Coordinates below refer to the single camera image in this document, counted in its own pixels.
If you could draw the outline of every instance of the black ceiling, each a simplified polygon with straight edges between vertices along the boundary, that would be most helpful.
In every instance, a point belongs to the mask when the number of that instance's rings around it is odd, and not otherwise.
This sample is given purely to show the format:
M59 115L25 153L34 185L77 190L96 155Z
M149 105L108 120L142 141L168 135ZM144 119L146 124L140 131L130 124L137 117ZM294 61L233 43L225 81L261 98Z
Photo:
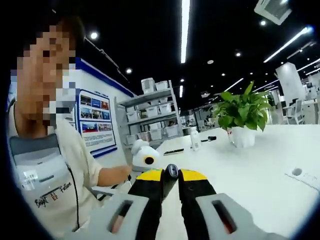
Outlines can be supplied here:
M98 32L99 38L92 42L117 63L128 81L88 42L77 56L136 94L142 94L140 81L144 78L152 77L156 82L172 80L179 106L190 109L205 103L200 97L201 92L221 93L241 78L244 80L230 92L240 93L240 88L245 88L253 80L256 88L274 81L275 69L281 62L287 62L288 56L309 41L316 40L315 34L303 35L264 63L306 26L297 11L279 26L254 12L258 0L190 0L186 63L181 64L181 2L91 0L82 3L80 16L87 37L92 31ZM266 26L260 26L261 20L266 20ZM241 57L235 56L238 51ZM298 69L319 57L320 44L317 43L289 61ZM132 74L126 74L126 68L132 68ZM305 72L313 69L310 66ZM306 77L303 71L299 73L301 79ZM185 80L182 98L178 97L180 79Z

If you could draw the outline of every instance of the black cord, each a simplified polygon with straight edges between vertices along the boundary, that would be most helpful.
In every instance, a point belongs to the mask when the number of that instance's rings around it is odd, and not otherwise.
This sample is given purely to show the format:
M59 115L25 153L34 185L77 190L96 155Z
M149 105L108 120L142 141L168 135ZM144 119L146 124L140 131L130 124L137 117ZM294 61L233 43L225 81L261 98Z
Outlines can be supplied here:
M77 230L80 228L80 224L79 224L79 199L78 199L78 191L77 191L77 186L76 186L76 181L75 181L75 177L74 177L74 174L71 170L71 168L69 167L69 165L67 164L66 165L70 174L71 174L71 177L72 177L72 180L73 180L73 185L74 185L74 190L75 190L75 198L76 198L76 225L77 225Z

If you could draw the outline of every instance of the white bottle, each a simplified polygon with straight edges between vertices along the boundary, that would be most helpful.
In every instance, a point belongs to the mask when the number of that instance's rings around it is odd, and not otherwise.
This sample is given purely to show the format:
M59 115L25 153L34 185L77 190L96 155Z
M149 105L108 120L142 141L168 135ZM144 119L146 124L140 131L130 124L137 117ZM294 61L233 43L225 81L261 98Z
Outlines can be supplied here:
M200 146L201 146L201 140L199 137L199 132L197 131L197 129L193 128L191 129L191 142L192 142L192 149L194 151L198 151Z

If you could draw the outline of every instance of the white storage bin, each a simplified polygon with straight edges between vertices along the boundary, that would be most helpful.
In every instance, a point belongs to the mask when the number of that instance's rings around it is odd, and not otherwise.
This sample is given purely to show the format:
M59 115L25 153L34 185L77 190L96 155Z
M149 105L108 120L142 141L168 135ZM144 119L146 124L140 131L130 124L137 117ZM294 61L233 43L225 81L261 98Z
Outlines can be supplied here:
M147 107L146 114L148 115L148 118L154 117L158 115L158 107L157 106L151 106Z
M156 87L156 90L157 91L161 91L161 90L165 90L169 87L168 85L168 81L160 81L160 82L157 82L155 84L155 87Z
M162 139L162 129L150 130L149 133L152 141Z
M126 142L128 143L128 145L133 145L137 139L138 139L137 134L126 136Z
M147 142L151 141L150 132L148 131L140 132L137 135L138 135L138 138L142 139L143 141L147 141Z
M167 102L168 102L168 98L167 97L160 98L160 103L161 104L165 104Z
M141 86L144 94L153 93L156 90L155 80L152 77L142 79Z
M128 112L126 117L128 118L128 122L137 121L140 119L140 111Z
M168 114L171 113L171 103L166 103L166 104L162 104L160 105L160 112L161 114Z
M133 113L134 111L135 111L135 106L131 106L126 109L127 113Z
M166 130L168 138L175 137L175 136L177 136L179 134L178 133L178 125L167 126L164 129Z
M157 130L162 128L161 122L152 123L149 126L150 126L150 130Z

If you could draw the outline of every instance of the gray gripper housing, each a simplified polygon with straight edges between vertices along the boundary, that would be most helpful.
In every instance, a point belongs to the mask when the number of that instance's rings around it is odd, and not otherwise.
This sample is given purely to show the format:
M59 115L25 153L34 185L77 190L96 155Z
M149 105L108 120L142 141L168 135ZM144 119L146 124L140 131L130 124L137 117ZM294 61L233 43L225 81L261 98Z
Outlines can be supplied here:
M64 240L136 240L139 222L149 199L125 193L115 194L105 202L103 208L92 211L90 222L84 229L69 232ZM196 201L202 211L209 240L286 240L287 238L266 233L258 228L252 215L224 193L200 196ZM112 223L119 215L122 206L130 203L131 206L123 220L117 234L111 233ZM227 234L214 204L222 204L233 223L235 231Z

